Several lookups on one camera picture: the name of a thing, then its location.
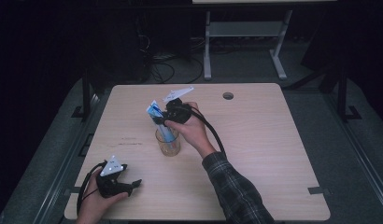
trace left hand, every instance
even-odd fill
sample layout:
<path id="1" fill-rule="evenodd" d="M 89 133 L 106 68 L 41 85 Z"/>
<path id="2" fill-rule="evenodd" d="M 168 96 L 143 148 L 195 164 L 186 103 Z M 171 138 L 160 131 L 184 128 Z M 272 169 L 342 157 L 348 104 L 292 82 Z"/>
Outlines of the left hand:
<path id="1" fill-rule="evenodd" d="M 77 224 L 97 223 L 111 205 L 128 197 L 127 192 L 116 194 L 110 198 L 102 197 L 96 185 L 96 177 L 101 171 L 102 168 L 96 170 L 90 177 L 89 185 L 84 191 L 83 203 L 81 204 L 78 219 L 76 220 Z"/>

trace table surface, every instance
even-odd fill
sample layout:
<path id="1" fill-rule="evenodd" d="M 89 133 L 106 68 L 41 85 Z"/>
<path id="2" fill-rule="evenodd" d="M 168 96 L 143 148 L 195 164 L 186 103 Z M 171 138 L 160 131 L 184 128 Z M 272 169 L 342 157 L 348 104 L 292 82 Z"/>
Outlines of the table surface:
<path id="1" fill-rule="evenodd" d="M 113 88 L 75 186 L 99 162 L 112 155 L 128 168 L 121 183 L 142 179 L 133 195 L 105 215 L 128 220 L 222 220 L 224 215 L 197 151 L 180 136 L 181 150 L 165 157 L 155 138 L 146 108 L 170 91 L 190 85 L 129 85 Z M 196 84 L 181 97 L 197 102 L 216 129 L 229 162 L 262 195 L 275 220 L 326 220 L 330 211 L 318 187 L 310 161 L 277 84 Z M 231 92 L 234 99 L 223 98 Z M 218 148 L 210 131 L 208 137 Z M 75 219 L 77 194 L 64 214 Z"/>

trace white metal stand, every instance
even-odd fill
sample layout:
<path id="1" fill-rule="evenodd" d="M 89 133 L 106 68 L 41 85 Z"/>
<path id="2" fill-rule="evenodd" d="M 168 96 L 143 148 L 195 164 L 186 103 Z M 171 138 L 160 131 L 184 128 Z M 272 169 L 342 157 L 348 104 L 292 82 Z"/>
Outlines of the white metal stand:
<path id="1" fill-rule="evenodd" d="M 274 49 L 270 49 L 270 55 L 280 79 L 287 76 L 278 58 L 292 11 L 285 14 L 283 21 L 210 21 L 210 12 L 206 13 L 206 50 L 204 52 L 204 78 L 212 79 L 211 62 L 209 58 L 209 38 L 215 36 L 277 36 L 278 42 Z"/>

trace plaid sleeve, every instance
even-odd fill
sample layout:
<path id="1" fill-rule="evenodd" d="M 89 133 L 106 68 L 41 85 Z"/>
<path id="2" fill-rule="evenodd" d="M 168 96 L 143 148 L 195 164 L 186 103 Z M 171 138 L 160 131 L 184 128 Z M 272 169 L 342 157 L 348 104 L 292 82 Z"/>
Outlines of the plaid sleeve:
<path id="1" fill-rule="evenodd" d="M 203 160 L 229 223 L 274 223 L 255 186 L 239 174 L 221 152 Z"/>

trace person's hand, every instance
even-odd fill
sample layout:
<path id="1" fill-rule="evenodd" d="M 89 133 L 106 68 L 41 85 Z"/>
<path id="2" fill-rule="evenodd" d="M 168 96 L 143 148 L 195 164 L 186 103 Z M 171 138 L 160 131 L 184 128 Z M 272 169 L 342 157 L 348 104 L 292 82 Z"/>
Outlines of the person's hand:
<path id="1" fill-rule="evenodd" d="M 195 112 L 200 113 L 197 103 L 189 102 L 185 104 L 189 104 Z M 212 152 L 216 152 L 216 149 L 212 147 L 206 136 L 205 124 L 197 117 L 191 116 L 184 124 L 166 120 L 165 125 L 180 132 L 185 140 L 197 149 L 202 158 L 205 158 Z"/>
<path id="2" fill-rule="evenodd" d="M 123 192 L 110 198 L 103 198 L 96 185 L 96 177 L 101 171 L 102 168 L 96 170 L 90 177 L 89 185 L 84 191 L 83 203 L 76 220 L 77 224 L 97 223 L 111 205 L 128 197 L 128 193 Z"/>

